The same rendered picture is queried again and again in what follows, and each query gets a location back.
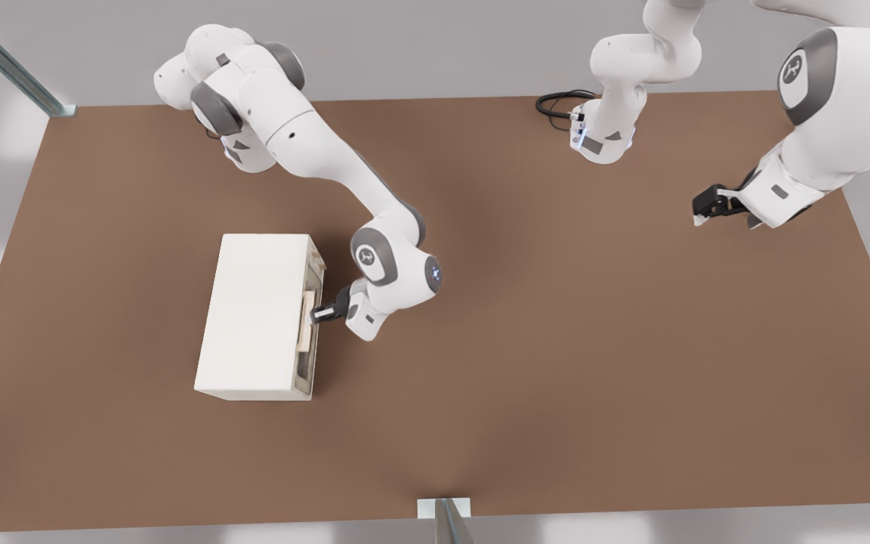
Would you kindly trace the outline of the pale oven door handle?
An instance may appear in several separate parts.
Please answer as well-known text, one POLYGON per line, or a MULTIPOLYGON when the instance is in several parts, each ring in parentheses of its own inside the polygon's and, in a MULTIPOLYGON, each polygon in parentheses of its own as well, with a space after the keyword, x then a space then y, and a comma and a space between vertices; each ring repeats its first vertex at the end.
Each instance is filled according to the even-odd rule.
POLYGON ((305 290, 301 294, 301 322, 299 327, 299 341, 297 351, 299 354, 308 354, 312 345, 313 323, 311 311, 316 302, 315 290, 305 290))

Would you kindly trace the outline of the white oven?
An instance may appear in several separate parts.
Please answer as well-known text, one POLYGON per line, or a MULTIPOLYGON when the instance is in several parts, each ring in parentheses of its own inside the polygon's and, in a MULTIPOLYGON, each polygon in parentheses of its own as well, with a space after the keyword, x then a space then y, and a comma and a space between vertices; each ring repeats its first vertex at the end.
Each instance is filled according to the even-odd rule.
POLYGON ((320 304, 325 262, 310 235, 221 240, 194 389, 222 400, 310 400, 318 327, 299 354, 303 292, 320 304))

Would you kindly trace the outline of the silver frame post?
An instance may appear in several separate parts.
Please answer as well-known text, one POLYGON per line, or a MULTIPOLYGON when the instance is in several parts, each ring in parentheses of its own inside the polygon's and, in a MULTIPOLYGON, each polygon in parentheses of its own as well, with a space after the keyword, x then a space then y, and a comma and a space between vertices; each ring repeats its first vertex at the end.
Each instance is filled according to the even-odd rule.
POLYGON ((75 104, 62 104, 0 44, 0 73, 51 118, 73 117, 75 104))
POLYGON ((472 516, 470 498, 427 498, 416 504, 418 519, 434 520, 435 544, 474 544, 466 525, 472 516))

